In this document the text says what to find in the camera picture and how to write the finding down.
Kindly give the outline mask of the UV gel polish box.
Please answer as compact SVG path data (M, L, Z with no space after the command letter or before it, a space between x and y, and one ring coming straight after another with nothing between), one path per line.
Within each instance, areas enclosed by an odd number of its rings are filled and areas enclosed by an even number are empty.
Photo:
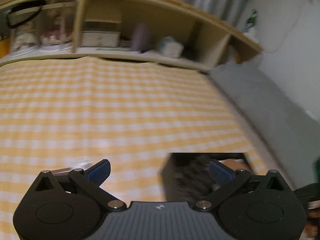
M92 166L92 163L90 163L90 162L89 163L88 162L75 163L75 164L72 164L71 167L61 168L61 169L57 169L57 170L51 170L51 172L54 176L65 176L74 169L86 170L91 166Z

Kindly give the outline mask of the grey pillow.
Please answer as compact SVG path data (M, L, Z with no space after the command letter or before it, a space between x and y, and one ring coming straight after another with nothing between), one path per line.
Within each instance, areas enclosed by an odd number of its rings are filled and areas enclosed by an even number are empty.
M209 75L253 125L295 187L318 180L317 121L251 62L219 65Z

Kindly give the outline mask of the cream wooden shelf unit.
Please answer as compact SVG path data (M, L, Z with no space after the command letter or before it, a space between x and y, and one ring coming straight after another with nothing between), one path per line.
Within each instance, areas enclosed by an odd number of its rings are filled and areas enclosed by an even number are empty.
M37 17L38 48L21 56L10 56L11 39L6 15L13 7L26 2L40 3L42 9L52 3L76 2L70 48L61 51L40 49L41 10ZM221 61L228 47L235 49L236 58L240 61L250 60L261 52L259 44L225 21L179 0L2 0L1 21L6 23L1 29L5 35L1 48L7 51L1 57L1 64L21 60L96 56L103 59L155 62L207 72ZM150 48L133 51L131 37L139 23L145 23L151 31ZM119 46L82 47L84 31L120 32ZM172 59L158 52L157 43L167 36L184 45L180 58Z

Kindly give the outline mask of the dark brown hair claw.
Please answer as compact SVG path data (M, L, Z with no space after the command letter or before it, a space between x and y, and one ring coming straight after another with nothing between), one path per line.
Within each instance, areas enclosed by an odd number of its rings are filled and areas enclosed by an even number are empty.
M174 157L174 181L180 200L195 203L213 193L215 182L208 171L211 154L178 153Z

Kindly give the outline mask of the white tissue box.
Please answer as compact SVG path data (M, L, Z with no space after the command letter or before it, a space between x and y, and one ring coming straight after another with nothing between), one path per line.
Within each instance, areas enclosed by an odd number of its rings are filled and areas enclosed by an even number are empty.
M161 55L172 58L172 59L180 58L182 55L183 49L184 49L184 45L176 41L171 36L163 37L157 43L158 52Z

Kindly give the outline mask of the black cardboard box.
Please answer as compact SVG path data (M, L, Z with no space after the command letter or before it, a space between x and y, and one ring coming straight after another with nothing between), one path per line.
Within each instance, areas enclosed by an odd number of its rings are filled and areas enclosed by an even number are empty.
M208 169L213 159L233 170L244 168L253 172L243 153L171 153L161 171L166 200L194 204L217 190L219 186Z

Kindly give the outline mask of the round cork coaster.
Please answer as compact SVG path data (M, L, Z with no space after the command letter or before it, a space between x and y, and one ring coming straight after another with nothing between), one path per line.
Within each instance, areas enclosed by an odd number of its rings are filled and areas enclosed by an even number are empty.
M221 160L220 162L234 171L237 169L244 169L249 172L252 172L251 168L242 160L226 159L226 160Z

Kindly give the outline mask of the yellow white checkered cloth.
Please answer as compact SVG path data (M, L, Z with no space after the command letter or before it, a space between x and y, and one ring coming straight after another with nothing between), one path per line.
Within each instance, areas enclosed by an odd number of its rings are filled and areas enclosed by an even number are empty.
M239 152L267 166L202 74L155 63L33 60L1 67L1 239L42 170L111 163L103 189L129 203L163 201L172 152Z

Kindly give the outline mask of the lilac bottle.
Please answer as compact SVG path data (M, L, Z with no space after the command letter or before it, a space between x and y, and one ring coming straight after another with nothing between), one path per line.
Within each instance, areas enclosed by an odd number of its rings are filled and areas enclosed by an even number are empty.
M141 51L150 48L151 31L145 23L139 23L135 26L131 37L131 49Z

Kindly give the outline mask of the white small drawer box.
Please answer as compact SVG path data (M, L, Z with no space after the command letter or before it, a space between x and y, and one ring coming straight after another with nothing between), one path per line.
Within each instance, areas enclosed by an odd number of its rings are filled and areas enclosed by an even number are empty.
M120 32L117 31L84 31L82 33L82 47L108 47L119 46Z

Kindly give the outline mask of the clear doll display case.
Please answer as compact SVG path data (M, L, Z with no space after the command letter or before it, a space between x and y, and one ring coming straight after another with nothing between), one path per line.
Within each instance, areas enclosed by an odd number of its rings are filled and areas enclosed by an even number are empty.
M71 47L76 2L45 5L41 12L40 49L61 51Z

